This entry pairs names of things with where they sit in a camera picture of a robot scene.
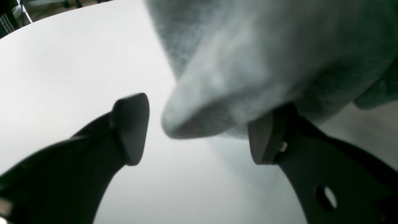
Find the crumpled towel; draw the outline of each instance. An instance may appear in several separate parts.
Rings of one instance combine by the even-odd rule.
[[[247,138],[294,102],[320,124],[348,103],[398,99],[396,0],[146,0],[177,83],[162,115],[175,139]]]

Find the white table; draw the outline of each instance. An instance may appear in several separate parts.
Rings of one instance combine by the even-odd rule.
[[[0,65],[0,173],[69,138],[117,99],[148,95],[142,161],[114,177],[96,224],[305,223],[286,177],[276,166],[254,165],[248,141],[163,134],[160,115],[174,78],[142,1],[115,0],[29,24],[0,40]],[[391,108],[396,104],[373,112],[351,106],[322,128],[396,168],[398,121],[374,116]]]

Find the gray fabric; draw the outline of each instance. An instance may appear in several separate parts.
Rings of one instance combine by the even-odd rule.
[[[146,0],[177,83],[171,138],[246,138],[246,124],[293,101],[320,124],[398,91],[395,0]]]

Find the hole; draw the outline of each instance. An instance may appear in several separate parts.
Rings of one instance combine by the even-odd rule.
[[[337,199],[333,191],[326,186],[318,186],[316,188],[316,199],[319,204],[328,211],[332,211],[337,208]]]

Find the metal bolt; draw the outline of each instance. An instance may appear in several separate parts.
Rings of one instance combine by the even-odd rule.
[[[288,146],[287,142],[285,142],[285,141],[282,142],[282,145],[281,145],[281,147],[279,148],[279,152],[284,152],[284,151],[286,151],[287,146]]]
[[[12,202],[4,198],[0,198],[0,215],[3,217],[7,217],[11,214],[11,210],[12,210]]]

